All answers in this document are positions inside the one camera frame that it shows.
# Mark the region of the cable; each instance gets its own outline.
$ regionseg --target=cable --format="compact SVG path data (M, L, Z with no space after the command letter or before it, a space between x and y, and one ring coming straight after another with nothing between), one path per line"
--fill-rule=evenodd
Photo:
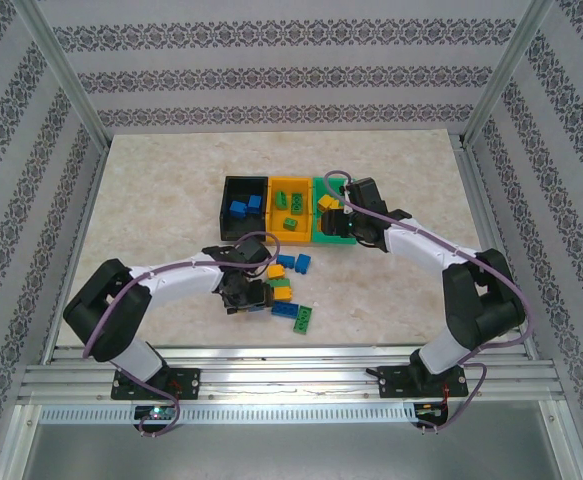
M529 336L531 336L531 333L533 332L533 328L535 326L535 317L533 316L531 305L530 305L528 299L526 298L526 296L524 295L522 290L520 290L515 283L513 283L511 280L509 280L502 273L498 272L495 268L487 265L486 263L482 262L481 260L479 260L475 257L472 257L472 256L464 253L463 251L454 247L450 243L445 242L441 238L438 238L437 236L435 236L427 231L420 230L419 228L416 228L413 225L409 225L408 223L404 223L404 222L401 222L399 220L395 220L395 219L388 217L386 215L382 215L382 214L373 212L371 210L359 207L358 205L355 205L355 204L349 202L347 199L345 199L343 196L341 196L338 192L336 192L335 189L333 189L333 187L331 187L331 185L329 183L329 179L333 175L343 175L344 177L346 177L347 183L350 183L352 181L351 175L349 175L347 172L345 172L343 170L332 170L332 171L328 172L323 178L324 186L326 187L327 191L331 194L332 197L338 199L344 205L349 206L350 208L352 208L355 211L358 211L358 212L363 213L365 215L369 215L370 217L377 218L378 220L382 220L383 222L388 222L389 224L392 224L392 225L397 225L397 226L404 228L405 230L408 230L410 232L413 232L417 235L422 235L423 237L431 240L436 245L441 246L445 250L448 250L449 252L453 253L454 255L458 255L459 257L473 263L474 265L477 265L480 269L482 269L486 272L489 272L491 275L493 275L495 278L497 278L502 283L504 283L507 287L509 287L511 289L511 291L513 293L515 293L515 295L520 299L520 302L522 303L522 306L523 306L524 311L525 311L526 316L527 316L527 328L526 328L526 330L518 338L516 338L514 340L509 340L506 342L487 343L486 345L479 346L478 348L476 348L472 352L469 352L467 355L465 355L463 358L461 358L460 361L458 362L458 365L465 365L465 362L467 360L473 358L481 350L486 350L489 348L511 347L513 345L518 345L520 343L523 343L527 338L529 338ZM428 425L428 427L429 427L428 429L425 429L423 427L423 432L425 430L428 432L438 432L439 430L443 430L443 429L447 428L448 426L452 425L460 417L460 415L462 415L462 413L467 409L467 407L469 406L469 404L471 403L471 401L473 400L475 395L478 393L478 390L480 389L480 387L484 383L484 380L486 379L487 367L483 363L471 363L471 364L466 364L465 366L467 366L467 367L473 367L473 366L482 367L482 376L480 377L480 380L478 380L476 387L473 389L473 391L471 392L469 397L466 399L466 401L458 408L458 410L456 410L456 412L453 414L453 416L444 425L438 427L431 422L427 422L425 420L419 420L420 423Z
M200 267L235 267L235 268L251 269L254 267L257 268L257 267L261 267L261 266L266 266L266 265L269 265L271 262L275 261L275 259L278 258L278 255L280 254L281 245L280 245L280 240L278 239L278 237L276 237L272 233L259 232L259 231L247 233L246 235L240 237L240 239L238 239L238 241L235 243L235 245L238 246L242 242L244 242L247 238L253 237L255 235L266 235L268 237L271 237L273 239L273 241L275 242L275 252L273 253L273 255L270 255L269 258L267 258L266 260L263 260L262 262L259 262L259 263L234 263L234 262L201 261L201 262L195 262L195 265L194 265L194 262L192 262L192 261L176 262L176 263L172 263L169 265L163 265L162 267L158 267L154 270L145 272L142 275L139 275L136 278L134 278L133 280L131 280L129 283L127 283L124 286L124 288L122 288L122 290L120 290L120 293L118 293L115 296L115 298L113 299L113 301L111 302L109 307L106 309L106 311L102 315L102 318L100 318L100 321L98 322L96 327L93 329L93 332L91 332L91 336L89 337L89 340L87 341L87 343L84 346L84 351L82 352L82 358L88 358L89 355L91 354L91 349L93 348L93 345L100 337L100 333L102 332L102 330L106 326L106 323L107 323L109 317L111 316L111 312L113 312L113 309L116 307L116 305L118 303L120 303L122 298L124 298L124 296L127 294L127 292L134 285L141 282L145 278L148 278L152 275L158 275L158 274L164 273L164 272L169 272L171 270L177 270L180 268L189 268L189 267L195 268L195 267L200 266ZM140 421L140 424L138 425L138 430L140 431L140 435L143 437L150 436L152 438L155 438L155 437L159 437L159 436L164 435L165 433L168 433L171 430L173 430L175 428L176 424L178 423L178 420L180 419L180 411L181 410L180 410L180 402L178 401L178 399L175 398L170 393L167 393L163 390L160 390L159 388L156 388L156 387L149 385L148 383L140 380L138 377L136 377L132 373L126 371L125 369L123 369L119 365L116 365L115 363L113 363L113 365L116 368L118 368L118 370L120 370L120 372L122 374L124 374L129 380L131 380L135 384L139 385L142 388L145 388L146 390L149 390L149 391L155 393L156 395L160 395L161 397L164 397L167 400L170 400L173 402L173 406L175 408L175 415L174 415L171 423L169 423L166 427L164 427L163 429L161 429L157 432L148 433L142 429L144 422L148 419L147 417L145 417Z

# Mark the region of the green lego brick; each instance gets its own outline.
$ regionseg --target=green lego brick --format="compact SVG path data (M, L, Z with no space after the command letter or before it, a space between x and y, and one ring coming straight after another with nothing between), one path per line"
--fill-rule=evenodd
M277 278L275 280L267 280L267 283L271 285L271 288L291 286L291 280L289 280L288 278Z
M298 316L295 318L295 325L293 326L293 331L295 333L300 333L302 335L307 334L307 328L309 328L309 320L311 320L312 311L313 310L311 308L300 305Z
M287 230L293 231L293 230L295 230L295 227L298 226L298 221L297 220L293 220L292 218L287 217L287 218L284 219L284 223L282 224L282 226L284 228L286 228Z
M291 195L291 215L302 215L302 194Z
M340 187L344 185L344 178L330 178L329 185L331 185L331 188L335 189L336 192L339 192ZM355 238L332 237L325 235L318 228L320 217L322 217L322 212L318 210L318 200L320 200L325 194L329 194L329 192L327 191L327 187L324 186L323 178L315 177L313 179L313 229L311 230L311 242L355 245Z
M287 194L282 190L275 192L275 206L278 208L278 210L286 210L288 207Z

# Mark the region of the blue lego brick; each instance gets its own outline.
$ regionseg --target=blue lego brick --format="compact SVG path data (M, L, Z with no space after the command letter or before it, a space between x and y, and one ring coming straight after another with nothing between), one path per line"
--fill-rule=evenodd
M247 204L234 200L229 207L229 215L236 218L244 218L247 216Z
M262 197L260 195L251 195L247 205L247 212L260 213L260 205L262 205Z
M302 275L307 273L309 269L309 264L311 263L311 257L301 253L298 255L298 260L295 262L295 271L300 272Z
M295 267L295 257L293 255L278 255L276 263L284 268L293 268Z
M295 320L295 318L298 316L298 310L300 310L300 305L297 303L273 302L271 315L293 318Z

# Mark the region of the gray metal panel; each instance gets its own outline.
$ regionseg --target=gray metal panel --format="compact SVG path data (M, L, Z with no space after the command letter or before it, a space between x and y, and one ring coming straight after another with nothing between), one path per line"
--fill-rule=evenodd
M26 479L560 478L537 404L477 404L440 435L406 424L195 425L162 440L125 426L40 425Z

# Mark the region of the lego brick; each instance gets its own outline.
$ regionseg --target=lego brick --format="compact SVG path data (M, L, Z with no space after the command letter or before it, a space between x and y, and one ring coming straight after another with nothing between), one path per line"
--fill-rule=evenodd
M275 206L278 210L286 210L287 205L287 194L282 190L275 192Z
M335 198L333 198L328 193L325 193L322 195L322 197L320 197L320 200L318 200L318 210L321 212L328 210L329 205L333 203L333 200L335 200Z
M302 194L302 215L293 215L298 225L295 230L284 228L284 220L291 216L289 209L279 210L275 206L275 192L282 191L289 203L294 193ZM269 177L270 195L266 203L266 228L285 243L309 243L313 229L313 179L307 177Z
M330 178L329 185L336 192L340 191L340 187L344 185L344 178ZM317 199L322 198L325 193L329 193L326 185L324 184L324 178L315 177L313 179L313 211L315 215L313 216L313 232L311 233L312 243L332 243L337 245L355 245L355 238L342 238L335 237L331 235L325 235L322 233L321 223L322 223L322 212L318 210Z
M295 257L293 255L278 255L276 263L279 263L284 268L295 267Z
M302 194L291 194L291 215L302 215Z
M307 329L309 328L309 320L311 320L311 312L313 310L309 307L300 305L298 308L298 316L295 319L295 325L293 326L293 331L295 333L300 333L302 335L307 334Z
M298 255L298 260L295 262L295 271L305 275L309 269L309 264L311 263L311 257L301 253Z
M278 317L293 318L295 320L298 317L299 309L300 305L296 303L273 302L271 315L277 315Z
M267 275L271 280L284 277L284 267L282 265L270 265L267 268Z
M232 242L246 233L266 230L266 209L264 206L268 199L268 189L268 177L225 177L220 208L220 238L223 241ZM259 213L249 214L245 218L237 218L229 213L229 207L234 200L248 203L252 195L262 198L262 208Z
M287 230L294 231L295 230L295 227L298 226L298 221L297 220L294 220L294 219L292 219L290 217L287 217L287 218L284 219L284 223L282 224L282 226L284 228L286 228Z
M251 195L247 204L247 213L260 213L262 206L262 197L260 195Z
M273 300L276 302L290 302L293 300L293 290L291 290L291 287L275 287L273 289Z
M267 283L271 285L271 288L291 286L291 280L289 280L288 278L277 278L275 280L267 280Z
M229 207L229 215L235 218L244 218L247 216L247 204L234 200Z

